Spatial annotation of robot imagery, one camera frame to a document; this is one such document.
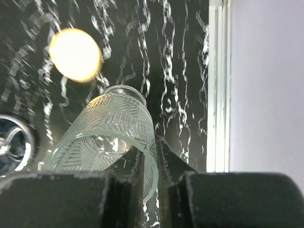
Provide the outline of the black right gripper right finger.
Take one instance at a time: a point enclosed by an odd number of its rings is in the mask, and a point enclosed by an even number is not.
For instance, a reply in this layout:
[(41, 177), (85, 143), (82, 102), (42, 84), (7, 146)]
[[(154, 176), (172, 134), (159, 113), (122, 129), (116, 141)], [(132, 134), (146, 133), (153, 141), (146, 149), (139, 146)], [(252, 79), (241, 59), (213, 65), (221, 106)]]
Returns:
[(200, 173), (156, 140), (163, 228), (301, 228), (304, 197), (288, 176), (271, 172)]

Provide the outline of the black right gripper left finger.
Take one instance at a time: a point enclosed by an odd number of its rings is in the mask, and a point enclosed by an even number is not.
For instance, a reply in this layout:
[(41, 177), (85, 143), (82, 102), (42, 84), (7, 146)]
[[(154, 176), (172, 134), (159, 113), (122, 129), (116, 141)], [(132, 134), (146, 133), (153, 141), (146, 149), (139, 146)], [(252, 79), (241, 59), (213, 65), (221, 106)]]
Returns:
[(104, 171), (20, 171), (0, 180), (3, 228), (139, 228), (144, 155), (130, 150)]

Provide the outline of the ribbed glass goblet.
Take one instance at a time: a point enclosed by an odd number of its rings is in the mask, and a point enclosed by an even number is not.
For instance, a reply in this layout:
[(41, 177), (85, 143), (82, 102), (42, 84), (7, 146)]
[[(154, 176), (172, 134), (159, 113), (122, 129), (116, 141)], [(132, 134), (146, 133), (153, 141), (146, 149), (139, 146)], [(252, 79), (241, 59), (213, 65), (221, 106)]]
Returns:
[(143, 203), (158, 183), (152, 117), (143, 95), (128, 85), (114, 85), (94, 98), (59, 143), (39, 162), (40, 171), (103, 171), (131, 147), (144, 154)]

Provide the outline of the chrome wine glass rack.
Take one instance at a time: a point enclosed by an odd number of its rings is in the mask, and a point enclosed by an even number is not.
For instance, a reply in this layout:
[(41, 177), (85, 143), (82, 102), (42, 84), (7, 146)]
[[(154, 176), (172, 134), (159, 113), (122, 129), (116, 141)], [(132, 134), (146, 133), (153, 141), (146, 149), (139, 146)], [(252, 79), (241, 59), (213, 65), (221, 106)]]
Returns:
[(0, 177), (18, 171), (29, 171), (37, 154), (39, 140), (25, 119), (0, 115)]

